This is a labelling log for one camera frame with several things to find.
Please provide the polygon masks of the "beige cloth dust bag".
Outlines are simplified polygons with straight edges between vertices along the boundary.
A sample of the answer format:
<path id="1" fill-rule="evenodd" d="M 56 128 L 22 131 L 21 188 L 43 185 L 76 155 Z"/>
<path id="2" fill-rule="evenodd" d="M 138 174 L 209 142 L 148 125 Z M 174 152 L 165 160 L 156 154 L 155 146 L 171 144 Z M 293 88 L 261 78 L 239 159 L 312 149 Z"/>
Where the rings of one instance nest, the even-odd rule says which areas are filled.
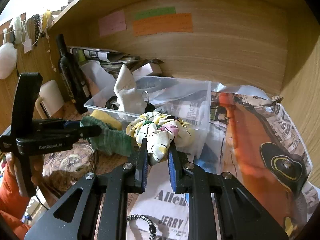
<path id="1" fill-rule="evenodd" d="M 125 93 L 142 94 L 137 91 L 135 79 L 125 64 L 122 65 L 119 71 L 113 91 L 115 95 L 123 95 Z"/>

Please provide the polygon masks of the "green sticky note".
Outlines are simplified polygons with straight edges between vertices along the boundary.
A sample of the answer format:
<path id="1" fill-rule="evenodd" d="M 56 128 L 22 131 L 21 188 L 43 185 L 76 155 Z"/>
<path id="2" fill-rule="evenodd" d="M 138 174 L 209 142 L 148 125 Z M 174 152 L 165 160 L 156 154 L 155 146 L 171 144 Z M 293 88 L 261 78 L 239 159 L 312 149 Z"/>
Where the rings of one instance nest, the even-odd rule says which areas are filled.
<path id="1" fill-rule="evenodd" d="M 161 8 L 155 8 L 155 9 L 148 9 L 148 10 L 139 11 L 135 13 L 135 20 L 137 21 L 145 18 L 162 16 L 167 14 L 175 14 L 175 13 L 176 13 L 175 7 L 161 7 Z"/>

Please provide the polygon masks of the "yellow sponge cloth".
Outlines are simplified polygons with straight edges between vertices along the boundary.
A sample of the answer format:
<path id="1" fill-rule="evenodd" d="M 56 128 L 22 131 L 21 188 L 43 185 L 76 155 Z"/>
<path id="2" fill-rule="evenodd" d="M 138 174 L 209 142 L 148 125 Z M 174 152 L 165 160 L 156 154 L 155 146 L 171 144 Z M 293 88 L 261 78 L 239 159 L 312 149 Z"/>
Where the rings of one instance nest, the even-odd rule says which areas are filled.
<path id="1" fill-rule="evenodd" d="M 95 109 L 91 114 L 91 117 L 94 117 L 103 123 L 107 124 L 110 129 L 121 131 L 122 124 L 112 116 L 108 115 L 106 112 Z"/>

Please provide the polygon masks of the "newspaper print cloth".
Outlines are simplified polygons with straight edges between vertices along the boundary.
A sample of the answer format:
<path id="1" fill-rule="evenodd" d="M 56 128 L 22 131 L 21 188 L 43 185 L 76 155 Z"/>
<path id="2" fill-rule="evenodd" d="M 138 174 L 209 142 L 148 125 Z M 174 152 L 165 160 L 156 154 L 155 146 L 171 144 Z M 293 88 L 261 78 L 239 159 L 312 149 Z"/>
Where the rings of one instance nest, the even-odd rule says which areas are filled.
<path id="1" fill-rule="evenodd" d="M 129 194 L 128 215 L 144 215 L 157 229 L 155 239 L 188 239 L 189 206 L 185 194 L 175 194 L 167 162 L 150 167 L 142 194 Z"/>

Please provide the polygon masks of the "orange sticky note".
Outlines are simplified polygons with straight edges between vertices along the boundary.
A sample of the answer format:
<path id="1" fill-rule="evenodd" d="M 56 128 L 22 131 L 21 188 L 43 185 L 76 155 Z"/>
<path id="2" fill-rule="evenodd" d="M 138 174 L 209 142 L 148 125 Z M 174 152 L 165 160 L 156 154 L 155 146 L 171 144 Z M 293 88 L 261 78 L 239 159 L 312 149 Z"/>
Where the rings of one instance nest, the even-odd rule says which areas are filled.
<path id="1" fill-rule="evenodd" d="M 193 21 L 191 13 L 167 14 L 136 20 L 132 22 L 136 36 L 157 33 L 192 33 Z"/>

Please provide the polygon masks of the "dark wine bottle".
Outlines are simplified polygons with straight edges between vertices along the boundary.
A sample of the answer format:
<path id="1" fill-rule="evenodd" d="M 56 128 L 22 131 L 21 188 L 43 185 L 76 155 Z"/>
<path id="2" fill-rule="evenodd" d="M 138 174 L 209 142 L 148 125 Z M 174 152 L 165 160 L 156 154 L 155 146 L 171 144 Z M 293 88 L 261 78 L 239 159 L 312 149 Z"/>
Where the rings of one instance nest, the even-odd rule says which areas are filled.
<path id="1" fill-rule="evenodd" d="M 69 52 L 63 34 L 56 37 L 56 42 L 60 53 L 58 61 L 60 75 L 76 110 L 79 114 L 84 114 L 87 112 L 84 104 L 91 98 L 84 74 L 74 55 Z"/>

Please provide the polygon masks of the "clear plastic storage bin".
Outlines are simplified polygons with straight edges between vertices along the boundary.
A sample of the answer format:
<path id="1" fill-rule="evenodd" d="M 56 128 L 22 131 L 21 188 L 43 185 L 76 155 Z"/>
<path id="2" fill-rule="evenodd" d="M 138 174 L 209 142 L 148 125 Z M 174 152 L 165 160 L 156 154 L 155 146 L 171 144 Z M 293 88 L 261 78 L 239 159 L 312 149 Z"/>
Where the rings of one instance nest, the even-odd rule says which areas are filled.
<path id="1" fill-rule="evenodd" d="M 156 107 L 153 112 L 179 117 L 184 122 L 191 124 L 191 127 L 195 130 L 193 143 L 187 147 L 176 146 L 176 148 L 180 152 L 199 157 L 209 132 L 209 101 L 212 83 L 210 81 L 153 76 L 139 77 L 136 78 L 135 82 L 136 89 L 142 93 L 143 99 Z M 95 109 L 106 112 L 121 122 L 121 130 L 125 131 L 128 124 L 138 118 L 140 114 L 105 108 L 107 100 L 114 95 L 114 91 L 104 88 L 89 99 L 85 103 L 85 107 L 90 112 Z M 133 147 L 139 145 L 136 143 L 136 139 L 132 138 L 133 152 Z"/>

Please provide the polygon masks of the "floral patterned fabric scrunchie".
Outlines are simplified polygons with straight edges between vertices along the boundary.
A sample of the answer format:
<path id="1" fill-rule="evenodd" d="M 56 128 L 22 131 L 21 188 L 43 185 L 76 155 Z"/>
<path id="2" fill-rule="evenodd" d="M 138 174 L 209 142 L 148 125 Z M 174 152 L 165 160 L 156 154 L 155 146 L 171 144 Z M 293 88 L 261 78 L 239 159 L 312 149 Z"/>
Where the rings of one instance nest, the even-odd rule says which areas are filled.
<path id="1" fill-rule="evenodd" d="M 167 157 L 170 144 L 177 147 L 187 147 L 195 139 L 195 130 L 191 124 L 179 117 L 159 112 L 148 112 L 130 122 L 125 130 L 126 134 L 134 137 L 141 146 L 146 139 L 149 165 L 160 163 Z"/>

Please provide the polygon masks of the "white envelope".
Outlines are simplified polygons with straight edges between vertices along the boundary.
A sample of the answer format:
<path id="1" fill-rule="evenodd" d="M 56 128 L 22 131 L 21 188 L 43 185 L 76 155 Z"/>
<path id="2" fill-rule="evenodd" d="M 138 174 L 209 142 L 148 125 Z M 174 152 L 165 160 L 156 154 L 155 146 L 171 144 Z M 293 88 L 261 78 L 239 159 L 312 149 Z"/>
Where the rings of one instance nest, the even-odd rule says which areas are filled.
<path id="1" fill-rule="evenodd" d="M 116 80 L 100 65 L 99 61 L 87 61 L 81 67 L 84 74 L 99 88 L 113 91 Z"/>

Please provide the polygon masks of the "pink sticky note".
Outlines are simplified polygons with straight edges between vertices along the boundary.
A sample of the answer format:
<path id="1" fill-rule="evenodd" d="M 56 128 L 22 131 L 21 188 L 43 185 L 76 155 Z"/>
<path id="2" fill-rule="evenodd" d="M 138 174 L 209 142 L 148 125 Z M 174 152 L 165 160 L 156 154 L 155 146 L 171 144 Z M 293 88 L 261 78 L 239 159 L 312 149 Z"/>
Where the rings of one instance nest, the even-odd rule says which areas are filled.
<path id="1" fill-rule="evenodd" d="M 98 20 L 100 37 L 126 30 L 123 10 L 113 12 Z"/>

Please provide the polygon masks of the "small white cardboard box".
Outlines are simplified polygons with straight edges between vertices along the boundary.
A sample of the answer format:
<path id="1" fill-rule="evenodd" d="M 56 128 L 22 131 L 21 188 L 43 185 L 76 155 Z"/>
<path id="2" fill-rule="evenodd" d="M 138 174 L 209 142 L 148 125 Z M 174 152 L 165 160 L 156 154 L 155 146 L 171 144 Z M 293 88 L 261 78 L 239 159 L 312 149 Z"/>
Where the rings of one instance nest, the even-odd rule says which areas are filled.
<path id="1" fill-rule="evenodd" d="M 162 71 L 159 64 L 148 62 L 132 72 L 133 76 L 158 76 Z"/>

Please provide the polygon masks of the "white ceramic mug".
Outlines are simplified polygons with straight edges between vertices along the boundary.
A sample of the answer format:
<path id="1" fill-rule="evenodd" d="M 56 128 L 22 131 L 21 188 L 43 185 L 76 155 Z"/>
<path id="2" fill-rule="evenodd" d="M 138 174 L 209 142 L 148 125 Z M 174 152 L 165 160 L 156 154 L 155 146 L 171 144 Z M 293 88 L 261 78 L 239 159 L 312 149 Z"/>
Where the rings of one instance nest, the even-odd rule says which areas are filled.
<path id="1" fill-rule="evenodd" d="M 54 115 L 63 105 L 64 100 L 55 80 L 50 80 L 40 88 L 35 108 L 42 119 Z"/>

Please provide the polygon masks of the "stack of magazines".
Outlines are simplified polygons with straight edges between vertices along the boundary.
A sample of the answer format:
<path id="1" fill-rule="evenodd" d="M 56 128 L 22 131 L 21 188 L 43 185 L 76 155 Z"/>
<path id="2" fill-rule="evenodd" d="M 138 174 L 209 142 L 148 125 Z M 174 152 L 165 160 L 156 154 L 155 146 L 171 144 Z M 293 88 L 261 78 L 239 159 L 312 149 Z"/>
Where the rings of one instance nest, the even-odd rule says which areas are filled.
<path id="1" fill-rule="evenodd" d="M 75 46 L 69 46 L 68 49 L 70 53 L 75 56 L 76 61 L 78 61 L 80 65 L 83 65 L 88 61 L 98 61 L 108 73 L 119 72 L 123 64 L 133 72 L 147 63 L 155 63 L 157 65 L 164 63 L 157 58 L 148 60 L 143 59 L 140 56 L 125 54 L 116 50 Z"/>

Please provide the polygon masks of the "white fluffy pompom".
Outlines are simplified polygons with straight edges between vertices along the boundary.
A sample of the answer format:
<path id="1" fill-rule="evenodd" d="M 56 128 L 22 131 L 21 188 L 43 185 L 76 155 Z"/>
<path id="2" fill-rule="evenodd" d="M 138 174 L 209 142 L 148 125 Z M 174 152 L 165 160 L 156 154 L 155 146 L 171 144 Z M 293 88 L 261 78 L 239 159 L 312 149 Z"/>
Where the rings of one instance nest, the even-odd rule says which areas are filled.
<path id="1" fill-rule="evenodd" d="M 17 49 L 12 43 L 5 43 L 0 48 L 0 79 L 10 76 L 17 62 Z"/>

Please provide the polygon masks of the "green knitted sock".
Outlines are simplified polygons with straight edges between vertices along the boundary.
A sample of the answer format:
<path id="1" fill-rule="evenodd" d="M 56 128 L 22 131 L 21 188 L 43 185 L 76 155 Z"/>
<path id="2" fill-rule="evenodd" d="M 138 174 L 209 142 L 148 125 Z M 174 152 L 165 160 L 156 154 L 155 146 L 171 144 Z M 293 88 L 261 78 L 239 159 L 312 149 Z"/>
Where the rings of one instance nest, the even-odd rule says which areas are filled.
<path id="1" fill-rule="evenodd" d="M 133 138 L 127 135 L 124 130 L 116 130 L 93 116 L 84 116 L 80 124 L 84 127 L 97 125 L 101 128 L 101 133 L 97 137 L 87 138 L 94 150 L 108 155 L 119 154 L 125 157 L 131 155 Z"/>

